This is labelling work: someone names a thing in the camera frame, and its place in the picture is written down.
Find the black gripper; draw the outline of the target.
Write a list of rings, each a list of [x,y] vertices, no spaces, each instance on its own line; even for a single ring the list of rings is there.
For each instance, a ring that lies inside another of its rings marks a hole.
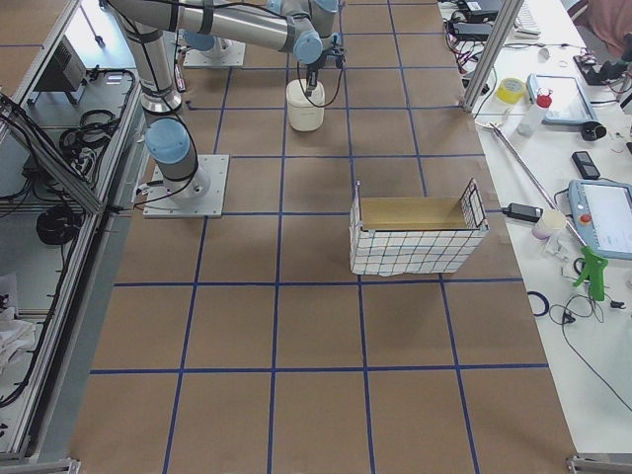
[[[345,49],[341,44],[334,43],[324,49],[320,56],[307,65],[305,96],[311,97],[317,88],[317,70],[332,63],[337,69],[345,67]]]

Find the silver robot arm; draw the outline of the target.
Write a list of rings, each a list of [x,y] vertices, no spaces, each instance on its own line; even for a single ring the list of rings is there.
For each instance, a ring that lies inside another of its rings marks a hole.
[[[180,1],[168,26],[291,53],[314,63],[333,47],[334,1]]]
[[[145,145],[162,174],[169,198],[201,197],[209,187],[194,140],[181,117],[175,63],[168,59],[163,35],[191,33],[202,39],[236,40],[292,54],[307,69],[312,92],[327,59],[345,62],[334,31],[336,1],[112,1],[141,85],[147,119]]]

